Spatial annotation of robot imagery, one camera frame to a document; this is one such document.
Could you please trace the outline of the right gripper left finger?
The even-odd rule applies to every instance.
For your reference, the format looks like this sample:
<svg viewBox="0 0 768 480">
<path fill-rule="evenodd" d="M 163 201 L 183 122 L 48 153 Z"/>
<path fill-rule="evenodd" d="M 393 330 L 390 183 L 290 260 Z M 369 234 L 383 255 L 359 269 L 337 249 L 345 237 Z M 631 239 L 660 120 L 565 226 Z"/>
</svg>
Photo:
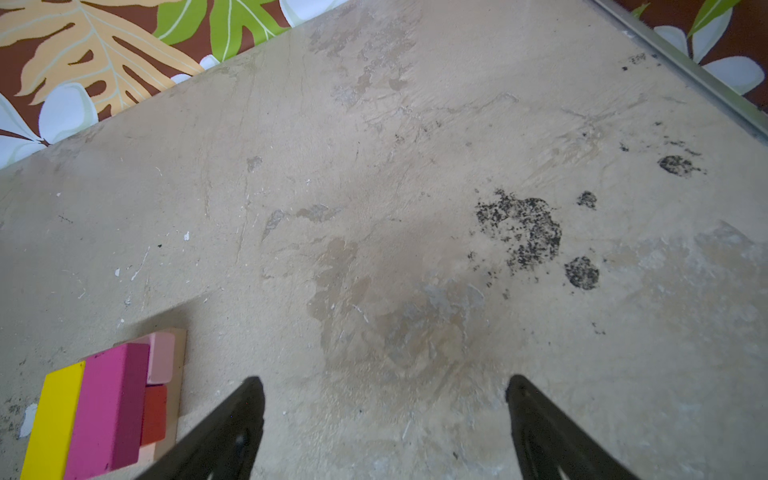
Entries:
<svg viewBox="0 0 768 480">
<path fill-rule="evenodd" d="M 261 380 L 246 378 L 141 479 L 244 479 L 251 477 L 264 430 Z"/>
</svg>

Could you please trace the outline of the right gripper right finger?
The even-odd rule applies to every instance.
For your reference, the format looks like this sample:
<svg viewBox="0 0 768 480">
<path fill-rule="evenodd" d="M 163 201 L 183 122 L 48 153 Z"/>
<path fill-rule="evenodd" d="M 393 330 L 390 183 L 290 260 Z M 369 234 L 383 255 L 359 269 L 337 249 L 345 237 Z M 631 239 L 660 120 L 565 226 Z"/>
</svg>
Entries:
<svg viewBox="0 0 768 480">
<path fill-rule="evenodd" d="M 524 479 L 634 479 L 525 376 L 510 378 L 506 401 Z"/>
</svg>

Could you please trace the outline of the red wood block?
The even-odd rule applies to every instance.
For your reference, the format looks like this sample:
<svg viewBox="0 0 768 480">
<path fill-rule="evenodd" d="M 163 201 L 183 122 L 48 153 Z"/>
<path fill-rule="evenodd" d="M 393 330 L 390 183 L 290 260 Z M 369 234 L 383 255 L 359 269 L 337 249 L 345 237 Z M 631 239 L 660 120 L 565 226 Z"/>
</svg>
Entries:
<svg viewBox="0 0 768 480">
<path fill-rule="evenodd" d="M 150 385 L 144 391 L 144 407 L 140 446 L 163 440 L 167 423 L 167 386 Z"/>
</svg>

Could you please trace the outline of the natural wood block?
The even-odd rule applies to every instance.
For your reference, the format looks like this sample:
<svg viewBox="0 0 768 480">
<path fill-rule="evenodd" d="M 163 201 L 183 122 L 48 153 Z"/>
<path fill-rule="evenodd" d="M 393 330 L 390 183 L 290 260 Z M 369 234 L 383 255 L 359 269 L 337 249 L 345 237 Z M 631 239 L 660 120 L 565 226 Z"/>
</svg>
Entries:
<svg viewBox="0 0 768 480">
<path fill-rule="evenodd" d="M 173 370 L 167 386 L 165 437 L 159 442 L 140 448 L 138 464 L 141 466 L 148 466 L 158 461 L 177 442 L 187 331 L 180 328 L 168 328 L 161 330 L 161 333 L 168 333 L 174 338 Z"/>
</svg>

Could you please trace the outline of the pink wood block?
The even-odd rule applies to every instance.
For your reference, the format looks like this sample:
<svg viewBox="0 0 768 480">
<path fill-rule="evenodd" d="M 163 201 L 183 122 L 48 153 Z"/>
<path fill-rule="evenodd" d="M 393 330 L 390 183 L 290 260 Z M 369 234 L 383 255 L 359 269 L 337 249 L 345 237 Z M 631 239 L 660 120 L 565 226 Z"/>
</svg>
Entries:
<svg viewBox="0 0 768 480">
<path fill-rule="evenodd" d="M 175 335 L 166 331 L 155 332 L 132 340 L 131 343 L 149 347 L 146 383 L 168 384 L 174 373 Z"/>
</svg>

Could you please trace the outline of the magenta wood block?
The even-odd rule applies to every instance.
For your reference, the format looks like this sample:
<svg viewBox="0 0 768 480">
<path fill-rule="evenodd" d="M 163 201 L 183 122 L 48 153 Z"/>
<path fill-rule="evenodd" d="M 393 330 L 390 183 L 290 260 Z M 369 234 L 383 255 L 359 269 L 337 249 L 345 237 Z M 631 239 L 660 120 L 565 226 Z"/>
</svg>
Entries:
<svg viewBox="0 0 768 480">
<path fill-rule="evenodd" d="M 145 344 L 86 359 L 66 479 L 90 479 L 137 462 L 148 360 Z"/>
</svg>

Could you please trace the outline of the yellow long block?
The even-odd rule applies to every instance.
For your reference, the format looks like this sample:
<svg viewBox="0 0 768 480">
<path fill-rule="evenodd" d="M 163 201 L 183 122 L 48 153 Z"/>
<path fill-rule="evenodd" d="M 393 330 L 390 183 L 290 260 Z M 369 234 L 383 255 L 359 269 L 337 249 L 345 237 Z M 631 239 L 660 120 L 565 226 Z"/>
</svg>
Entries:
<svg viewBox="0 0 768 480">
<path fill-rule="evenodd" d="M 63 479 L 85 362 L 49 373 L 31 430 L 20 479 Z"/>
</svg>

